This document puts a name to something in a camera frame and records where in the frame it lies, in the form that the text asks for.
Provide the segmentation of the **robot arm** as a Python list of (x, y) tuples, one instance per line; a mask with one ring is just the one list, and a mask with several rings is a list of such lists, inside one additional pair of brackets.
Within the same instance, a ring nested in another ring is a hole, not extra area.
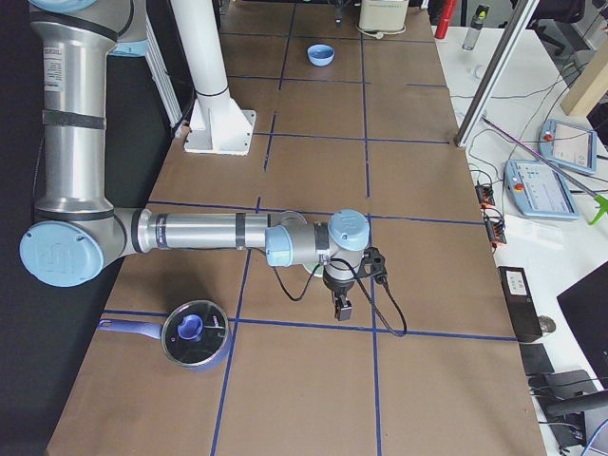
[(155, 214), (105, 197), (105, 95), (109, 55), (148, 49), (143, 1), (33, 1), (29, 18), (43, 43), (46, 190), (20, 257), (40, 281), (81, 285), (120, 257), (154, 249), (261, 248), (272, 267), (316, 264), (347, 320), (347, 294), (363, 274), (370, 226), (343, 209), (328, 222), (296, 212)]

